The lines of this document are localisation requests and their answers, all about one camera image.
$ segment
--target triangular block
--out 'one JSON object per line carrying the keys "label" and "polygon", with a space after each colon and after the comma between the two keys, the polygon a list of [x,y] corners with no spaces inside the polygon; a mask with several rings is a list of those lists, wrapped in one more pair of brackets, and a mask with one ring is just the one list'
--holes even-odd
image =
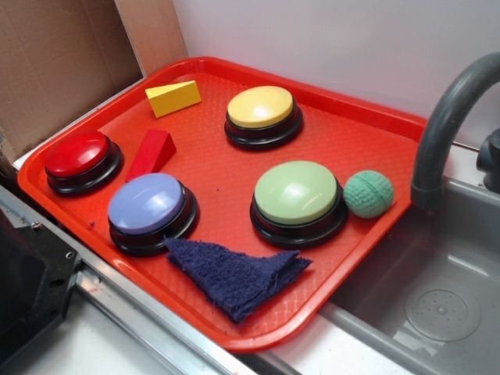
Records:
{"label": "triangular block", "polygon": [[202,101],[194,80],[146,88],[145,91],[157,118]]}
{"label": "triangular block", "polygon": [[149,129],[130,166],[126,182],[148,173],[159,172],[175,153],[176,148],[168,131]]}

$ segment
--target red tray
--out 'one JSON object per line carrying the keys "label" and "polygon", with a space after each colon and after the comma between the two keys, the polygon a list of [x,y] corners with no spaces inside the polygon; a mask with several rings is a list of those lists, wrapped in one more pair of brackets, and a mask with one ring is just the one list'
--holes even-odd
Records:
{"label": "red tray", "polygon": [[[195,80],[202,102],[156,119],[145,89]],[[265,152],[231,146],[223,131],[229,101],[254,86],[288,89],[304,114],[304,130],[291,143]],[[39,148],[23,165],[19,184],[67,229],[105,261],[162,304],[232,352],[255,352],[294,333],[410,205],[409,185],[425,120],[214,58],[187,59],[168,66]],[[100,130],[122,149],[125,164],[109,185],[80,198],[61,198],[48,187],[45,155],[62,138]],[[378,220],[350,215],[342,232],[325,245],[302,252],[314,263],[299,280],[235,326],[164,255],[146,259],[123,255],[108,233],[107,207],[125,176],[147,129],[168,130],[177,152],[162,171],[196,195],[201,209],[190,239],[222,244],[236,252],[271,256],[281,251],[261,241],[249,206],[257,180],[270,167],[310,160],[328,167],[342,186],[360,170],[378,170],[395,187],[395,203]]]}

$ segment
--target green button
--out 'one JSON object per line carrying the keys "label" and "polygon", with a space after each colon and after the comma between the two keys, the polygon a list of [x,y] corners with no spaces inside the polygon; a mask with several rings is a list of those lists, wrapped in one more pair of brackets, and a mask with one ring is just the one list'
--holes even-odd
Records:
{"label": "green button", "polygon": [[286,162],[265,172],[254,194],[267,219],[299,225],[314,221],[331,209],[337,196],[337,181],[328,168],[316,162]]}

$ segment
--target green ball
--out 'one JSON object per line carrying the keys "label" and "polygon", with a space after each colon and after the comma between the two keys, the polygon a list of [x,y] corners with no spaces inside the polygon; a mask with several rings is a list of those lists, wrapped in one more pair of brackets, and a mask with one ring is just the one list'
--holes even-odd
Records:
{"label": "green ball", "polygon": [[344,200],[356,216],[372,219],[391,208],[394,188],[382,173],[364,170],[348,179],[344,187]]}

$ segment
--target blue cloth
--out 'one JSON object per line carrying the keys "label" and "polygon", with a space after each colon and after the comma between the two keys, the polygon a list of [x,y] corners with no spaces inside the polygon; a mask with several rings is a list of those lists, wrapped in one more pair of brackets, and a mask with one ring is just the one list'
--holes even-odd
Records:
{"label": "blue cloth", "polygon": [[312,260],[299,251],[259,258],[232,252],[222,245],[167,238],[168,260],[183,270],[208,300],[234,323],[295,282]]}

